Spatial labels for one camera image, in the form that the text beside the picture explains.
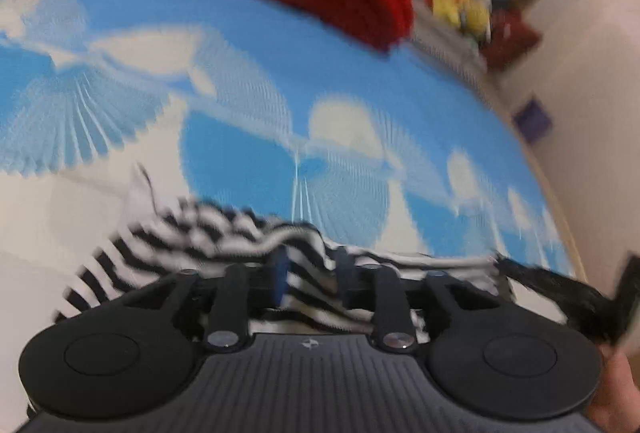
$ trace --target bed sheet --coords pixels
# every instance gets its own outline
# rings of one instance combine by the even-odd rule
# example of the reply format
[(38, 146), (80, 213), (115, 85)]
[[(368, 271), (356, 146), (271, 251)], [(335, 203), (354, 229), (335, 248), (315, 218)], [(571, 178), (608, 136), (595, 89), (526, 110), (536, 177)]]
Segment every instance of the bed sheet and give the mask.
[(355, 245), (572, 271), (510, 130), (408, 47), (268, 0), (0, 0), (0, 70), (5, 171), (109, 161), (179, 102), (149, 173), (196, 196)]

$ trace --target mattress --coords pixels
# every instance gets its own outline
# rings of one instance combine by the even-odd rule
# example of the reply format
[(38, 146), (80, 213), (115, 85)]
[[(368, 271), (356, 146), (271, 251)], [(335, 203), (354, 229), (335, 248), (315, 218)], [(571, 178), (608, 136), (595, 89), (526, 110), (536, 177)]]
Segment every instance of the mattress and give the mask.
[(269, 0), (0, 0), (0, 70), (6, 172), (132, 150), (160, 184), (341, 243), (572, 271), (510, 129), (409, 46)]

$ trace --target striped garment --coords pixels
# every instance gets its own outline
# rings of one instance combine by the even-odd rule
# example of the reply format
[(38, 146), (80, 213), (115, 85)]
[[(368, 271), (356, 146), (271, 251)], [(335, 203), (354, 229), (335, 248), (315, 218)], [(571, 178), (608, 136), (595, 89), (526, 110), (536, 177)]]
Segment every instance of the striped garment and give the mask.
[[(337, 251), (353, 256), (356, 265), (389, 265), (405, 279), (421, 279), (429, 270), (447, 270), (481, 289), (511, 297), (508, 282), (498, 276), (489, 256), (437, 258), (344, 247), (323, 238), (309, 223), (262, 218), (250, 210), (222, 208), (207, 201), (181, 200), (162, 216), (111, 236), (65, 291), (55, 321), (182, 269), (220, 277), (232, 263), (264, 264), (280, 246), (289, 258), (286, 287), (278, 308), (251, 316), (252, 333), (369, 332), (371, 313), (347, 310), (337, 297), (333, 273)], [(420, 312), (413, 312), (412, 318), (418, 340), (427, 341)]]

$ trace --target white logo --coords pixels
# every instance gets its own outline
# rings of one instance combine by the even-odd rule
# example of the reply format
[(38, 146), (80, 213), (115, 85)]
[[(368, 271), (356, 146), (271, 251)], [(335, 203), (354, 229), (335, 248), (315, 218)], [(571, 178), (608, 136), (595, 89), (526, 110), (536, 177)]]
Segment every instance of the white logo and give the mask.
[(315, 339), (312, 339), (311, 337), (309, 337), (308, 339), (305, 339), (300, 344), (303, 347), (308, 348), (309, 350), (318, 348), (320, 346), (320, 343), (318, 343)]

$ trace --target circular cover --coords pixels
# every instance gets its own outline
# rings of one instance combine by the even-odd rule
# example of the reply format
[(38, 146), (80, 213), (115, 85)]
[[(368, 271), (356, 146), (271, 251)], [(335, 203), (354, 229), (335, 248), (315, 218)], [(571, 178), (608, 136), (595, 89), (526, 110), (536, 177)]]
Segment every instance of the circular cover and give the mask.
[(40, 408), (113, 419), (159, 405), (191, 375), (194, 349), (158, 312), (121, 307), (108, 318), (62, 321), (35, 336), (18, 371)]
[(580, 409), (598, 385), (598, 350), (567, 327), (517, 311), (465, 313), (430, 347), (433, 379), (485, 416), (539, 421)]

